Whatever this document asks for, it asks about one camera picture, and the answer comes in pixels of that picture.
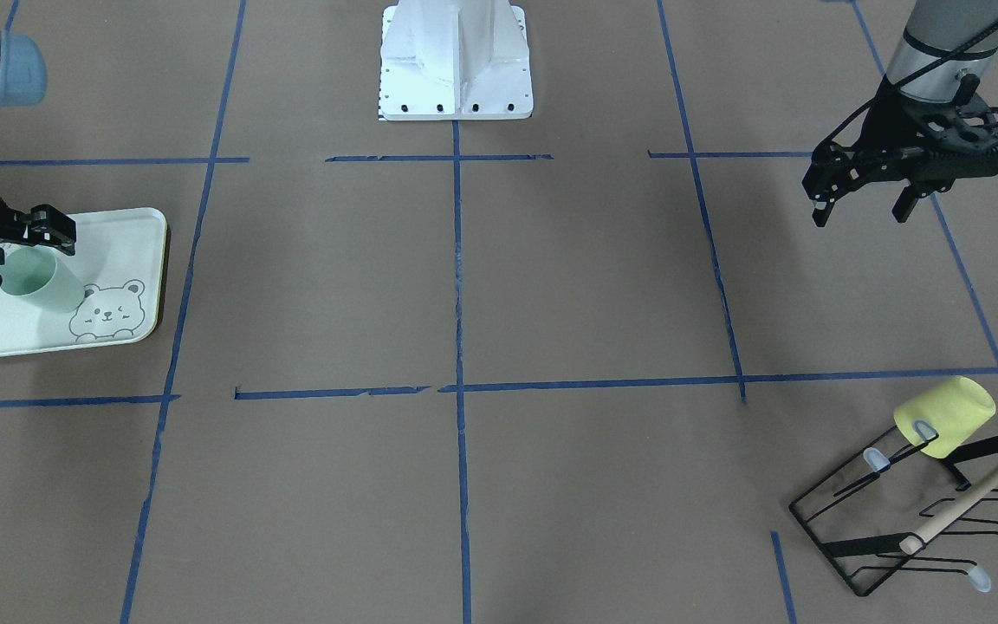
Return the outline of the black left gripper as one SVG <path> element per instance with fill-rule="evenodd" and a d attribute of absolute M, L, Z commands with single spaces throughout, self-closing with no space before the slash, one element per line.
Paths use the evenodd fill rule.
<path fill-rule="evenodd" d="M 901 95 L 883 79 L 871 101 L 815 147 L 801 186 L 813 201 L 812 220 L 824 228 L 839 198 L 867 183 L 908 180 L 892 206 L 907 224 L 915 206 L 944 180 L 959 178 L 959 155 L 931 137 L 917 119 L 922 103 Z"/>

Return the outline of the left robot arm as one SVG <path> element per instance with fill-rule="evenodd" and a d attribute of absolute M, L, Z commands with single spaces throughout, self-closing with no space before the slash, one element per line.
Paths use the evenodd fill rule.
<path fill-rule="evenodd" d="M 998 1 L 918 1 L 877 91 L 849 115 L 859 137 L 843 146 L 831 132 L 812 152 L 801 185 L 814 223 L 870 183 L 904 182 L 903 224 L 922 198 L 998 175 L 998 107 L 978 94 L 997 51 Z"/>

